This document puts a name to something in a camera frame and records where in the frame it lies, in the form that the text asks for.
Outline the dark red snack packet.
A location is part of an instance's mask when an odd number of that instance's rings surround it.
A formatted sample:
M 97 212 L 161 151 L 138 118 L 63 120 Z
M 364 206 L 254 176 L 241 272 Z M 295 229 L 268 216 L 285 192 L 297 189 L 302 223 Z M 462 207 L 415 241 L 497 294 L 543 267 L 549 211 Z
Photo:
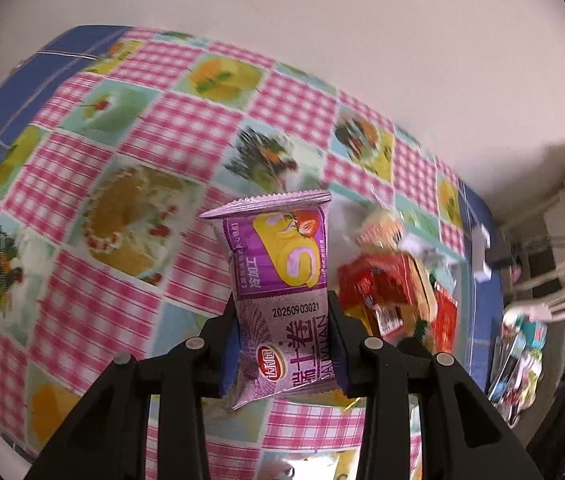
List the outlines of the dark red snack packet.
M 438 282 L 433 285 L 437 315 L 431 324 L 437 352 L 453 353 L 458 320 L 458 304 L 455 298 Z

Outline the red Rolet Kiss packet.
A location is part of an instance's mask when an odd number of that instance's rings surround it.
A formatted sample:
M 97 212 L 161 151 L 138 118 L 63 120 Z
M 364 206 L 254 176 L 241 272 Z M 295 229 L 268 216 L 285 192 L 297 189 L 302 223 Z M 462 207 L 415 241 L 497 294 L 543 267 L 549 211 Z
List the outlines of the red Rolet Kiss packet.
M 337 298 L 347 315 L 366 315 L 380 307 L 417 312 L 410 258 L 404 252 L 363 254 L 337 269 Z

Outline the orange snack packet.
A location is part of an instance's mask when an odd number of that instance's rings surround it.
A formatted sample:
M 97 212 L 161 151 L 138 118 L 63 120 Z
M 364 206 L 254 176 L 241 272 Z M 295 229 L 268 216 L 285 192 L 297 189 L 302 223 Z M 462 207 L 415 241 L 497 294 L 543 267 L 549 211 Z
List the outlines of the orange snack packet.
M 363 220 L 356 243 L 364 252 L 396 252 L 404 234 L 401 218 L 386 209 L 377 209 Z

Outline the purple swiss roll packet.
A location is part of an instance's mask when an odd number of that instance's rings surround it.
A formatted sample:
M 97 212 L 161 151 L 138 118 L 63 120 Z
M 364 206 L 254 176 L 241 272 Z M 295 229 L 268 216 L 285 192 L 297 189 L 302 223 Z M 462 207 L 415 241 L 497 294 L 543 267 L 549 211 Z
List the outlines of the purple swiss roll packet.
M 329 388 L 325 190 L 233 200 L 202 212 L 225 249 L 238 321 L 235 408 Z

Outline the red white milk biscuit packet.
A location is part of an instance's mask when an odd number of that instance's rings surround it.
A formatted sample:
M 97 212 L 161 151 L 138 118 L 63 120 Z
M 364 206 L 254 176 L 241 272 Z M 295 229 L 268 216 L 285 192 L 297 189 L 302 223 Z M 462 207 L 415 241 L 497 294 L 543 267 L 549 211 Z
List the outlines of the red white milk biscuit packet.
M 380 307 L 375 310 L 378 329 L 381 337 L 389 342 L 396 342 L 399 338 L 422 338 L 427 326 L 436 318 L 437 304 L 433 287 L 423 265 L 410 258 L 410 271 L 413 287 L 417 298 L 417 312 L 400 307 Z

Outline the yellow snack packet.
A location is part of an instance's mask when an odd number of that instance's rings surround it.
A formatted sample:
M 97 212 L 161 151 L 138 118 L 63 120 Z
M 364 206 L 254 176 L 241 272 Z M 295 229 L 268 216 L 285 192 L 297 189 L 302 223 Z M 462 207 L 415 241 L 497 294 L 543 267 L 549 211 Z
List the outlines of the yellow snack packet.
M 307 399 L 315 404 L 340 408 L 343 413 L 352 411 L 353 408 L 360 408 L 365 404 L 365 400 L 360 396 L 349 398 L 341 389 L 310 393 Z

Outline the white beige snack packet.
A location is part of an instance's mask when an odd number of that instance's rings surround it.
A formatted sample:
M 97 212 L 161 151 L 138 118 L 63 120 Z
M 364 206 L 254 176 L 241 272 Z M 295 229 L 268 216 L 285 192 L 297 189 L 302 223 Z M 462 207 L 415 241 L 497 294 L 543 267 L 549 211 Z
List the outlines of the white beige snack packet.
M 399 247 L 419 259 L 427 272 L 435 276 L 436 281 L 442 282 L 445 278 L 453 279 L 453 270 L 451 270 L 453 259 L 423 238 L 408 233 L 399 243 Z

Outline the colourful snack pile on floor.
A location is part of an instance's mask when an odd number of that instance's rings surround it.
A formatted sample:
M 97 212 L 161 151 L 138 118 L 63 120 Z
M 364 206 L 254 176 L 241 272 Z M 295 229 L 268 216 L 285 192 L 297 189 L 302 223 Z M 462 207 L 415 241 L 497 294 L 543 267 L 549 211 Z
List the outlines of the colourful snack pile on floor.
M 543 350 L 547 325 L 522 307 L 508 308 L 495 339 L 491 375 L 486 394 L 488 401 L 510 428 L 536 399 L 543 377 Z

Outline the white tray with green rim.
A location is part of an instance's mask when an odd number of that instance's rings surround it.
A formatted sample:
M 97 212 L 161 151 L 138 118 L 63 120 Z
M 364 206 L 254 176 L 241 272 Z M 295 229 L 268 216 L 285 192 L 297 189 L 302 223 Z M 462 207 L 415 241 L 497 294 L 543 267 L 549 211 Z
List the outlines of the white tray with green rim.
M 387 344 L 419 341 L 467 362 L 465 260 L 417 232 L 395 208 L 334 197 L 329 286 L 344 313 Z

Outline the pink checkered picture tablecloth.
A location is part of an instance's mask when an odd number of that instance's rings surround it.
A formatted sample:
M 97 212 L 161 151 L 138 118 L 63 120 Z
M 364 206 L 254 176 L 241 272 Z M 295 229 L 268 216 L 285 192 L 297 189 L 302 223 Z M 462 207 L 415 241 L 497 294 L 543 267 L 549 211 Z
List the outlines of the pink checkered picture tablecloth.
M 116 353 L 223 311 L 201 212 L 329 188 L 465 259 L 457 174 L 395 122 L 269 56 L 133 28 L 60 84 L 0 161 L 0 442 L 32 463 Z

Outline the grey shelf furniture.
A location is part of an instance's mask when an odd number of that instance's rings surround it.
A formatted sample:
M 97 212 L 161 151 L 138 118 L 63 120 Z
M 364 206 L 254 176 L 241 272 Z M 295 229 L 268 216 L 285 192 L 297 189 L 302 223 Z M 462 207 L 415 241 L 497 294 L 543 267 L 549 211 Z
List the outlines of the grey shelf furniture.
M 512 301 L 503 311 L 503 322 L 508 326 L 519 318 L 545 324 L 565 321 L 565 178 L 559 193 L 509 224 L 515 226 L 537 214 L 543 217 L 543 234 L 527 240 L 502 240 L 486 249 L 491 270 L 511 269 L 543 252 L 549 252 L 553 259 L 551 270 L 512 285 Z

